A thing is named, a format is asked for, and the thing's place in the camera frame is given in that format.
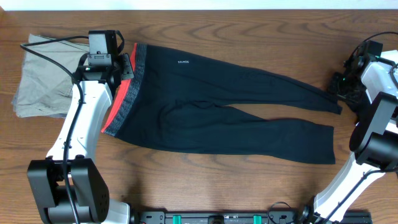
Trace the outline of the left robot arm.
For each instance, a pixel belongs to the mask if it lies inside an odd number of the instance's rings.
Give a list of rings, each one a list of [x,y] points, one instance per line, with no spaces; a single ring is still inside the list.
[[[111,199],[95,166],[101,125],[122,80],[134,76],[128,54],[84,56],[61,132],[27,176],[44,223],[133,223],[129,204]]]

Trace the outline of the black leggings red waistband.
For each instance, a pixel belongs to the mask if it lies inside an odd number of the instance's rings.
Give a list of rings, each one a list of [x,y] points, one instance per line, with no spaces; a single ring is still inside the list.
[[[181,50],[136,44],[103,132],[133,145],[194,154],[265,155],[334,164],[333,127],[266,120],[236,108],[273,104],[341,113],[335,97],[293,78]]]

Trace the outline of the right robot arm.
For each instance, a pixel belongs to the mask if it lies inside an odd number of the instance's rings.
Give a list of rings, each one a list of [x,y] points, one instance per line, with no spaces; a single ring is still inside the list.
[[[336,73],[328,91],[356,113],[350,155],[329,186],[296,214],[294,223],[372,223],[350,205],[374,181],[397,172],[397,51],[366,39]]]

